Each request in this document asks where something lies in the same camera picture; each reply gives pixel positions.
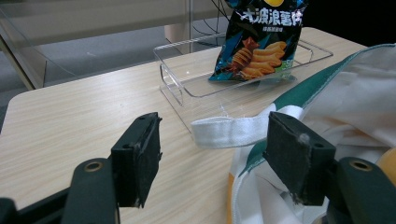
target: clear plastic container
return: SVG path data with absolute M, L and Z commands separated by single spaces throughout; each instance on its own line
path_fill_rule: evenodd
M 163 81 L 160 90 L 189 131 L 198 119 L 257 115 L 332 57 L 300 39 L 292 68 L 245 82 L 209 81 L 224 40 L 225 34 L 211 35 L 154 49 Z

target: food image on bag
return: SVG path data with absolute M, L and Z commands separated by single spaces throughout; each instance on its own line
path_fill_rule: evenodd
M 307 0 L 226 0 L 233 8 L 209 80 L 246 81 L 292 67 Z

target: gray floor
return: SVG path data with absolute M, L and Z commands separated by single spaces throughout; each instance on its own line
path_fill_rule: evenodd
M 225 18 L 196 21 L 194 37 L 224 33 Z M 40 46 L 47 57 L 45 87 L 68 81 L 96 76 L 121 68 L 153 62 L 152 50 L 169 44 L 163 27 L 126 32 L 114 35 L 66 41 Z M 0 51 L 0 133 L 9 101 L 28 91 L 14 68 Z

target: blue snack bag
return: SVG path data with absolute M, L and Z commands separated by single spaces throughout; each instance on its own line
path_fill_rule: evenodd
M 209 80 L 246 81 L 292 67 L 307 0 L 226 0 L 233 8 Z

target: wooden table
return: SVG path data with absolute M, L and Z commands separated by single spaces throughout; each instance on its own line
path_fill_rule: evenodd
M 302 38 L 334 54 L 327 65 L 365 48 L 312 28 Z M 160 84 L 158 64 L 147 63 L 13 98 L 0 134 L 0 197 L 21 209 L 67 188 L 77 165 L 106 158 L 135 118 L 158 111 L 160 171 L 145 208 L 121 208 L 121 223 L 225 223 L 233 150 L 197 148 Z

